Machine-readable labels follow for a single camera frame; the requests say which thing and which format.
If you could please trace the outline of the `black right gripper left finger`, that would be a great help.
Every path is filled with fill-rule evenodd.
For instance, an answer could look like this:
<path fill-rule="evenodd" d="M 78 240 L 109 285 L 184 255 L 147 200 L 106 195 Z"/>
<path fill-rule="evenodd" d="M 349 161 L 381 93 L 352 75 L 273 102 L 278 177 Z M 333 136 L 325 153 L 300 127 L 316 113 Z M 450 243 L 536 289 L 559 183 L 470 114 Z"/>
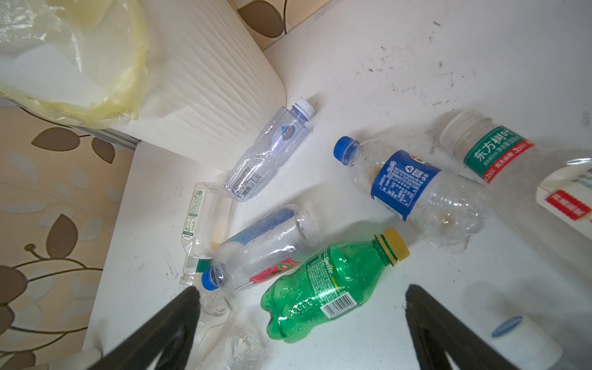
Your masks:
<path fill-rule="evenodd" d="M 92 369 L 184 369 L 200 319 L 200 293 L 190 286 Z"/>

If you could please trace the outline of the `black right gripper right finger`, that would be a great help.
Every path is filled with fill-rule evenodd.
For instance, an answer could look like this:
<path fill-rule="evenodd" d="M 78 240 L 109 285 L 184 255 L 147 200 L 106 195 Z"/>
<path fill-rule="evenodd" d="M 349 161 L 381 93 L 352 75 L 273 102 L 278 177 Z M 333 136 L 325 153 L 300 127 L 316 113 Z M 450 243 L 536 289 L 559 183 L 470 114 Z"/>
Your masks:
<path fill-rule="evenodd" d="M 515 369 L 419 285 L 405 293 L 405 317 L 421 369 Z"/>

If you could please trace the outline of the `green sprite bottle yellow cap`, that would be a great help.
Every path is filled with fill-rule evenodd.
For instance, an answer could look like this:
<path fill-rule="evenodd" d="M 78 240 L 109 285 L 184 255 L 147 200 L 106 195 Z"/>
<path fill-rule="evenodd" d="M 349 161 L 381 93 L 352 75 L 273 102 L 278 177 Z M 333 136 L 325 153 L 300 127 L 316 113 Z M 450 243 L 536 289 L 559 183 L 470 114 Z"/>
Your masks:
<path fill-rule="evenodd" d="M 370 241 L 328 246 L 263 294 L 261 308 L 270 315 L 268 337 L 296 343 L 313 328 L 361 307 L 371 298 L 385 268 L 409 256 L 409 248 L 393 228 Z"/>

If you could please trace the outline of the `white ribbed trash bin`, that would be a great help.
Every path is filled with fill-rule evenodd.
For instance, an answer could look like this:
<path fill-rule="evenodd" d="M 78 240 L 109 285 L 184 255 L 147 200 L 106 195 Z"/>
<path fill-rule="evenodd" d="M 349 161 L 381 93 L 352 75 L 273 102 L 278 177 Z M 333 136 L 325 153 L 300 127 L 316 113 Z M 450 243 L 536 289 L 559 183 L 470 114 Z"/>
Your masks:
<path fill-rule="evenodd" d="M 285 85 L 226 1 L 144 1 L 150 34 L 137 120 L 115 129 L 229 171 L 287 103 Z"/>

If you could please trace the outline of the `yellow bin liner bag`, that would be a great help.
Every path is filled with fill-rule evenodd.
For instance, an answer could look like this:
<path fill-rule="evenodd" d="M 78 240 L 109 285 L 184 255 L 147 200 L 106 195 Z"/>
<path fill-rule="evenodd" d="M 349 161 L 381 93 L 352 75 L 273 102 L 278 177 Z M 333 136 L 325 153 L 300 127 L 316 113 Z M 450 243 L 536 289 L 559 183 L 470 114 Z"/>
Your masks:
<path fill-rule="evenodd" d="M 138 1 L 3 1 L 1 98 L 74 126 L 136 120 L 149 46 Z"/>

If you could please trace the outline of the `water bottle blue label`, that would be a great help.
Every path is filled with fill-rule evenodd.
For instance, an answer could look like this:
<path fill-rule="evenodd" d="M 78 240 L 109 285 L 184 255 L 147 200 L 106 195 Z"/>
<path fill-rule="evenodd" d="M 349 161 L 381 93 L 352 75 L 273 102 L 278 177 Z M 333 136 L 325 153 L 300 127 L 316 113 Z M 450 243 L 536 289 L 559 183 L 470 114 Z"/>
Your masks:
<path fill-rule="evenodd" d="M 519 369 L 578 369 L 564 349 L 528 316 L 505 320 L 490 337 L 498 352 Z"/>

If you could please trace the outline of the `small bottle green white label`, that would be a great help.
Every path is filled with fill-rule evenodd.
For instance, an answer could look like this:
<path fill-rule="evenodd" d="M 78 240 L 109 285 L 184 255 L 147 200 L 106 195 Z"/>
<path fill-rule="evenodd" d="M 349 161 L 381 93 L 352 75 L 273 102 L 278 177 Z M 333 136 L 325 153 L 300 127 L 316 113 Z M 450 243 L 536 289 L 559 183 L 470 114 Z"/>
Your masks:
<path fill-rule="evenodd" d="M 216 183 L 197 183 L 183 228 L 181 243 L 186 252 L 180 287 L 200 284 L 200 276 L 211 266 L 218 247 L 228 239 L 234 200 Z"/>

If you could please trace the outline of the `clear bottle blue pink label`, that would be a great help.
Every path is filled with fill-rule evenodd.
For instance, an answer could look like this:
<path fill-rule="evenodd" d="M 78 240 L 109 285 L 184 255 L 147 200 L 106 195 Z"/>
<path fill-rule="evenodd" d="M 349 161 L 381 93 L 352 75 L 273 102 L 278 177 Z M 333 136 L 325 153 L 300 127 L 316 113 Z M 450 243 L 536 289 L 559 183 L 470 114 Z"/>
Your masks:
<path fill-rule="evenodd" d="M 233 293 L 285 273 L 320 251 L 319 235 L 305 208 L 278 208 L 223 242 L 201 276 L 208 291 Z"/>

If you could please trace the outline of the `capless bottle green red label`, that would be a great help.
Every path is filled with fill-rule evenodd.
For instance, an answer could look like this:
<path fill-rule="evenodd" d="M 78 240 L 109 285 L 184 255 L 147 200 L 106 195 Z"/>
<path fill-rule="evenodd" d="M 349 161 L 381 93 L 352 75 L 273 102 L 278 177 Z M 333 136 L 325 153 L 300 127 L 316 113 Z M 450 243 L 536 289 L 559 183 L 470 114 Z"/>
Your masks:
<path fill-rule="evenodd" d="M 591 152 L 547 149 L 475 110 L 459 113 L 439 142 L 473 171 L 493 207 L 550 243 L 591 244 Z"/>

